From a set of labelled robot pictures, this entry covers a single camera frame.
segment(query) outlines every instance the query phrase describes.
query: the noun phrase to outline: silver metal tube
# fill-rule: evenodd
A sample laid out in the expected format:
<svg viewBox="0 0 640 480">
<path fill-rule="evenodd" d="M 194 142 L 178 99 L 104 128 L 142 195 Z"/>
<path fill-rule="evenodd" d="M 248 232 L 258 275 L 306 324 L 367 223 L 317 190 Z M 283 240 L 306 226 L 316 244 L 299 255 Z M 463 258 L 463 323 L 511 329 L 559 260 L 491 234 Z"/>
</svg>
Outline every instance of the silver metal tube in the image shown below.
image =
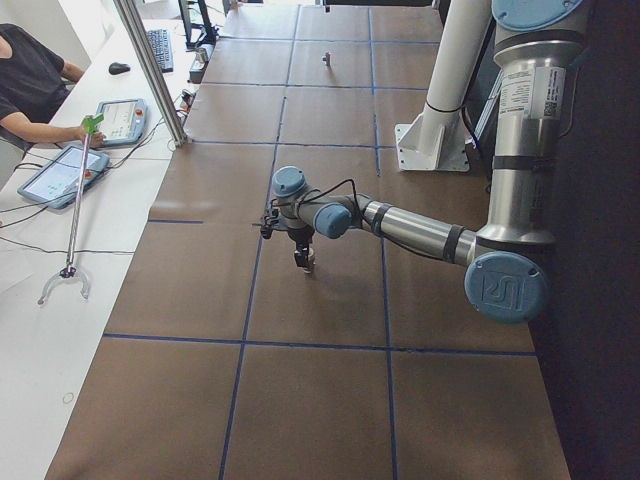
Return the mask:
<svg viewBox="0 0 640 480">
<path fill-rule="evenodd" d="M 369 201 L 366 205 L 361 205 L 365 220 L 370 225 L 379 222 L 380 232 L 384 237 L 421 253 L 445 258 L 445 247 L 453 225 L 401 208 L 389 207 L 377 201 Z M 384 212 L 382 218 L 376 219 L 376 216 L 381 215 L 380 212 Z M 475 237 L 473 231 L 462 231 L 453 245 L 455 254 L 452 263 L 468 266 L 473 261 Z"/>
<path fill-rule="evenodd" d="M 182 128 L 182 123 L 176 113 L 173 100 L 162 77 L 160 67 L 156 63 L 155 56 L 147 40 L 147 32 L 142 24 L 138 10 L 133 0 L 114 0 L 114 3 L 129 34 L 129 38 L 131 38 L 133 48 L 142 66 L 142 71 L 151 87 L 162 117 L 171 132 L 171 137 L 176 147 L 179 147 L 185 143 L 187 134 Z"/>
<path fill-rule="evenodd" d="M 80 219 L 80 207 L 82 206 L 82 193 L 84 190 L 84 175 L 87 169 L 87 159 L 89 158 L 89 145 L 91 143 L 91 134 L 84 136 L 82 143 L 82 160 L 78 170 L 78 190 L 76 190 L 76 201 L 73 206 L 73 219 L 71 220 L 71 234 L 69 235 L 69 248 L 67 249 L 67 273 L 71 273 L 71 267 L 75 257 L 76 238 L 78 236 L 78 221 Z"/>
</svg>

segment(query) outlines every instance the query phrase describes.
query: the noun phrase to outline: robotic arm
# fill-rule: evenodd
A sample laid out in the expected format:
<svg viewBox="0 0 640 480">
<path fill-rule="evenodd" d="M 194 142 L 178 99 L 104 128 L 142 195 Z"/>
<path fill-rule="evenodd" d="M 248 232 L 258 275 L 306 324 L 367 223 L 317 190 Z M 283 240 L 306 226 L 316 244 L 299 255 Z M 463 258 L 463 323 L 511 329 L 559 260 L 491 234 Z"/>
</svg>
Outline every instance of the robotic arm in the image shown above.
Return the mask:
<svg viewBox="0 0 640 480">
<path fill-rule="evenodd" d="M 355 188 L 353 195 L 329 195 L 290 166 L 273 176 L 276 198 L 263 218 L 263 237 L 286 230 L 296 242 L 296 264 L 309 272 L 314 232 L 338 238 L 349 228 L 363 228 L 423 256 L 466 267 L 467 298 L 482 314 L 503 323 L 536 317 L 550 290 L 542 266 L 554 237 L 544 214 L 565 72 L 584 49 L 591 4 L 492 3 L 494 60 L 503 70 L 503 82 L 488 219 L 478 232 L 358 195 Z"/>
</svg>

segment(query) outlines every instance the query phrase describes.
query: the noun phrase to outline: tablet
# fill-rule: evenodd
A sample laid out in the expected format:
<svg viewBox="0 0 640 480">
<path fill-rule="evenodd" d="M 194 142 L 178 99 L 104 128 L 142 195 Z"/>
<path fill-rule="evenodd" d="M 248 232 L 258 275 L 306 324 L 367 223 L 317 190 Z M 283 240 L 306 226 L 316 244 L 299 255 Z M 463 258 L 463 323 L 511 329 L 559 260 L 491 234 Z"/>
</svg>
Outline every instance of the tablet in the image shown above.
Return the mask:
<svg viewBox="0 0 640 480">
<path fill-rule="evenodd" d="M 104 147 L 133 145 L 147 124 L 147 105 L 141 98 L 100 102 L 96 115 L 104 115 L 98 128 L 104 133 Z"/>
<path fill-rule="evenodd" d="M 81 164 L 82 147 L 68 145 L 18 188 L 18 193 L 51 208 L 64 208 L 76 198 Z M 89 150 L 84 178 L 85 190 L 104 174 L 108 165 L 109 157 L 105 153 Z"/>
</svg>

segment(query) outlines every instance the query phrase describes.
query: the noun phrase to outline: keyboard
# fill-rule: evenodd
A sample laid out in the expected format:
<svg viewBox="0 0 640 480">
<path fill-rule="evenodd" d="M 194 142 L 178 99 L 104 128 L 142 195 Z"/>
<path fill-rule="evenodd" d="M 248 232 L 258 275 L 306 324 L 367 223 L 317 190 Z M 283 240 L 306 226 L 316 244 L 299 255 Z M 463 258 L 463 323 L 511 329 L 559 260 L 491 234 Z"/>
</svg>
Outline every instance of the keyboard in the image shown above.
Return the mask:
<svg viewBox="0 0 640 480">
<path fill-rule="evenodd" d="M 169 37 L 169 30 L 165 28 L 147 30 L 147 38 L 151 44 L 151 50 L 153 50 L 162 73 L 173 72 L 173 51 L 171 50 L 171 39 Z"/>
</svg>

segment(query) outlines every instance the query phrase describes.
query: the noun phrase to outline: metal pole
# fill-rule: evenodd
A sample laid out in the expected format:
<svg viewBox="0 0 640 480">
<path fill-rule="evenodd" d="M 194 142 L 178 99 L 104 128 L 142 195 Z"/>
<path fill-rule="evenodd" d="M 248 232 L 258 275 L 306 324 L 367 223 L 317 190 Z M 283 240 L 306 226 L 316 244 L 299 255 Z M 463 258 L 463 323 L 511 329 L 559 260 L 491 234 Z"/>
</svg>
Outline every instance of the metal pole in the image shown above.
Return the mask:
<svg viewBox="0 0 640 480">
<path fill-rule="evenodd" d="M 176 147 L 184 144 L 187 134 L 182 128 L 182 123 L 178 118 L 175 106 L 167 89 L 167 85 L 162 77 L 160 67 L 156 63 L 155 56 L 147 40 L 147 32 L 142 24 L 138 10 L 133 0 L 114 0 L 118 14 L 122 19 L 122 23 L 131 38 L 133 48 L 138 56 L 142 71 L 144 72 L 147 82 L 151 87 L 153 96 L 156 99 L 160 112 L 171 132 Z"/>
<path fill-rule="evenodd" d="M 84 190 L 84 176 L 87 170 L 87 159 L 89 158 L 89 144 L 91 142 L 91 133 L 84 136 L 82 144 L 82 160 L 78 169 L 78 190 L 76 191 L 76 202 L 73 209 L 73 219 L 71 221 L 71 235 L 69 236 L 69 249 L 67 250 L 67 273 L 71 273 L 73 268 L 73 260 L 76 248 L 76 237 L 78 236 L 78 220 L 80 219 L 80 207 L 82 205 L 82 193 Z"/>
</svg>

